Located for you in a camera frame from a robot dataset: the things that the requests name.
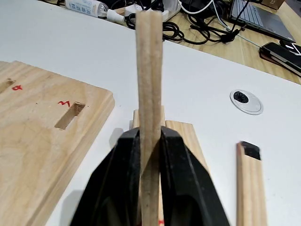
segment black clamp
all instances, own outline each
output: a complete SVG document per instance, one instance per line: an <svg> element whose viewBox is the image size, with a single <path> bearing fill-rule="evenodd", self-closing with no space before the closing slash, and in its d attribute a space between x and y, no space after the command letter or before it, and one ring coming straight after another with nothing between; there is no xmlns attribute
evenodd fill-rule
<svg viewBox="0 0 301 226"><path fill-rule="evenodd" d="M229 226L209 173L174 130L162 127L159 166L166 226ZM92 173L71 226L137 226L139 129L121 135Z"/></svg>

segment plywood board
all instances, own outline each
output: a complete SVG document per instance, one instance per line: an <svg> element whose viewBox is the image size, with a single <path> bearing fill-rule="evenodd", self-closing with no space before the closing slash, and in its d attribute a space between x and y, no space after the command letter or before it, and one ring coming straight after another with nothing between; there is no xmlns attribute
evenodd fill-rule
<svg viewBox="0 0 301 226"><path fill-rule="evenodd" d="M0 225L44 225L114 107L112 93L20 62L0 72Z"/></svg>

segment black phone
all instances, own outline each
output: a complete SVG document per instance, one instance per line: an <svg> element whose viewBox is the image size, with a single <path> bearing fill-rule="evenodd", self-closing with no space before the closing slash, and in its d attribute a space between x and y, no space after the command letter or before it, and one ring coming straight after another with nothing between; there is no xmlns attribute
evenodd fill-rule
<svg viewBox="0 0 301 226"><path fill-rule="evenodd" d="M273 42L269 42L260 47L259 53L273 59L286 69L301 77L301 56L297 56Z"/></svg>
<svg viewBox="0 0 301 226"><path fill-rule="evenodd" d="M284 41L284 40L281 40L279 43L282 47L286 48L287 50L294 53L295 55L301 56L301 46L298 46L294 43L291 43L289 41Z"/></svg>

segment laptop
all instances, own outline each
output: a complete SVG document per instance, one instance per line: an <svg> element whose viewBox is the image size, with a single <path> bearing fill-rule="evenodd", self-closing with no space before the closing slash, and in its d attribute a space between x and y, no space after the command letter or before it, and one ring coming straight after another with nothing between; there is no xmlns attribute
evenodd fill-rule
<svg viewBox="0 0 301 226"><path fill-rule="evenodd" d="M229 16L230 21L234 22L236 20L245 4L246 1L244 0L233 0ZM250 3L240 15L238 23L246 23L251 30L280 40L296 42L278 15L253 6Z"/></svg>

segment wooden floor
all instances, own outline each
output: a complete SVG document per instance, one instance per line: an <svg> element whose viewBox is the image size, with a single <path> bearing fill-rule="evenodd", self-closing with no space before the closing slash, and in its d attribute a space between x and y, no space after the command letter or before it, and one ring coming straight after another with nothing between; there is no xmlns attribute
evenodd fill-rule
<svg viewBox="0 0 301 226"><path fill-rule="evenodd" d="M301 45L301 29L300 29L301 18L285 2L283 3L283 5L278 11L269 9L268 7L264 7L264 6L259 6L259 7L278 14L282 19L283 23L285 24L285 26L287 27L287 29L292 34L292 36L296 39L297 44ZM199 32L190 29L190 22L185 14L180 12L172 19L170 19L170 21L175 22L177 25L179 25L180 30L183 31L185 34L185 38L192 41L204 40L203 36L199 34ZM215 19L210 25L222 29L222 26L218 23L217 19ZM252 40L253 42L259 44L260 46L271 41L279 43L279 40L277 39L271 38L269 36L248 29L246 29L244 32L241 32L240 34ZM281 66L275 65L273 63L261 59L258 53L259 48L243 40L238 36L235 38L233 42L230 42L226 45L222 43L213 43L213 42L207 42L204 45L192 45L184 41L179 42L179 44L218 57L222 57L224 59L228 59L230 61L240 63L242 65L246 65L258 69L260 71L273 74L280 78L287 79L289 81L301 84L300 77L282 68Z"/></svg>

